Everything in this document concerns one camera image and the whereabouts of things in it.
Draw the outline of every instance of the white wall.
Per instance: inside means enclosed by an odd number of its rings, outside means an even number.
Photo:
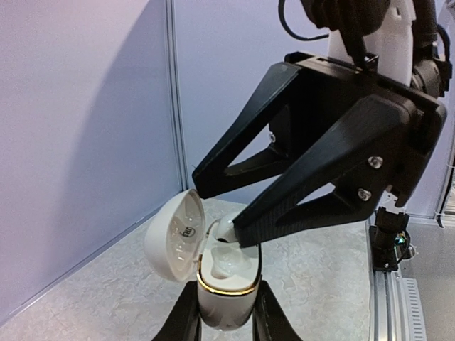
[[[0,322],[178,192],[164,4],[0,3]]]
[[[437,0],[439,11],[443,2]],[[175,3],[181,109],[188,173],[191,174],[234,122],[271,64],[296,50],[326,55],[327,40],[302,43],[289,37],[278,20],[277,0]],[[286,15],[296,32],[306,36],[321,34],[306,17],[300,1],[288,0]],[[434,215],[449,160],[453,115],[451,110],[434,156],[409,202],[412,214]],[[268,143],[263,131],[239,158],[262,150]],[[222,198],[250,202],[269,183],[270,180],[254,184]]]

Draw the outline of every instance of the white charging case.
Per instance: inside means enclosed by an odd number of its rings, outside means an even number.
[[[260,246],[240,248],[232,212],[209,227],[195,190],[170,199],[150,222],[144,251],[153,270],[187,281],[197,264],[198,300],[204,322],[220,330],[244,325],[261,279]]]

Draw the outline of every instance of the marble-patterned tabletop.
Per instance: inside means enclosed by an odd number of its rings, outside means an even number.
[[[244,205],[206,200],[210,223]],[[144,258],[145,223],[54,286],[0,328],[0,340],[150,341],[184,283],[158,277]],[[263,279],[304,341],[366,341],[370,274],[365,224],[301,232],[262,245]],[[203,340],[252,340],[204,326]]]

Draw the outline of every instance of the bolt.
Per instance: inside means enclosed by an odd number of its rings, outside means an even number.
[[[275,142],[277,142],[277,138],[275,137],[275,134],[273,134],[271,131],[269,132],[269,139],[273,144]]]
[[[381,158],[380,156],[371,156],[368,159],[368,163],[370,164],[371,167],[374,169],[379,169],[382,167],[382,164],[384,163],[384,159]]]
[[[358,189],[357,195],[362,201],[369,201],[369,199],[371,199],[371,192],[369,190],[364,190],[363,188]]]

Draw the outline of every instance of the open case lid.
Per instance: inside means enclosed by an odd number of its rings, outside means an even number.
[[[170,281],[185,281],[193,273],[205,234],[205,215],[195,190],[170,199],[147,230],[144,250],[151,267]]]

